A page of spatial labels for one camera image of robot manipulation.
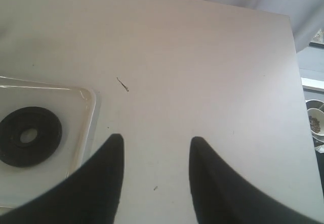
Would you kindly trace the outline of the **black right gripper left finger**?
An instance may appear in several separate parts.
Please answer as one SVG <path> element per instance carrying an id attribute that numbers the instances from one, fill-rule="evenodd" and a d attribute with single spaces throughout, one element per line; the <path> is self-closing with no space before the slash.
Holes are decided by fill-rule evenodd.
<path id="1" fill-rule="evenodd" d="M 114 223 L 123 177 L 124 139 L 112 134 L 71 176 L 1 223 Z"/>

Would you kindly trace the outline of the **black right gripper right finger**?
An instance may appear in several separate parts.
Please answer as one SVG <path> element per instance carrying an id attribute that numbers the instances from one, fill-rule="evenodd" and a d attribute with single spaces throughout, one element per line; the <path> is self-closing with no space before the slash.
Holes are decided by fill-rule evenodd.
<path id="1" fill-rule="evenodd" d="M 189 183 L 198 223 L 317 223 L 253 186 L 199 136 L 190 143 Z"/>

